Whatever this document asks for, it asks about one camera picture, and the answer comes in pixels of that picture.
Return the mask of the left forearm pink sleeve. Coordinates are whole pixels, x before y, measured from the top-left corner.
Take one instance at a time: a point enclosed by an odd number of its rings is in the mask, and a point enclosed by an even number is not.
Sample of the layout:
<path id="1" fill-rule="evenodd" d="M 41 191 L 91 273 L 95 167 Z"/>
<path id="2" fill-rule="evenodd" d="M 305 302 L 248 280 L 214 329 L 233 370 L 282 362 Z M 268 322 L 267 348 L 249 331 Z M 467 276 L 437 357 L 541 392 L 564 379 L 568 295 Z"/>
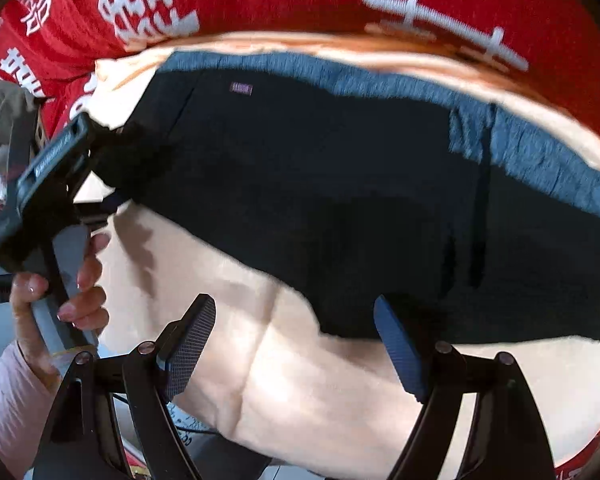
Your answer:
<path id="1" fill-rule="evenodd" d="M 32 467 L 53 400 L 12 342 L 0 356 L 1 479 L 22 479 Z"/>

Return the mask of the person's left hand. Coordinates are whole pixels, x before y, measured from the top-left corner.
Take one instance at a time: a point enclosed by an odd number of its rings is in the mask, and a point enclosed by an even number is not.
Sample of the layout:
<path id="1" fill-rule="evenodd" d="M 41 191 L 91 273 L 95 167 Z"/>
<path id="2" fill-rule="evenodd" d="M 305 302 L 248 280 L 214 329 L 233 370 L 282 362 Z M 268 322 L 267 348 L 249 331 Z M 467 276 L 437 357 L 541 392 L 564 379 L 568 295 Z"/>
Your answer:
<path id="1" fill-rule="evenodd" d="M 79 353 L 98 355 L 98 336 L 109 322 L 98 254 L 109 242 L 107 232 L 74 226 L 36 248 L 12 283 L 18 349 L 50 391 Z"/>

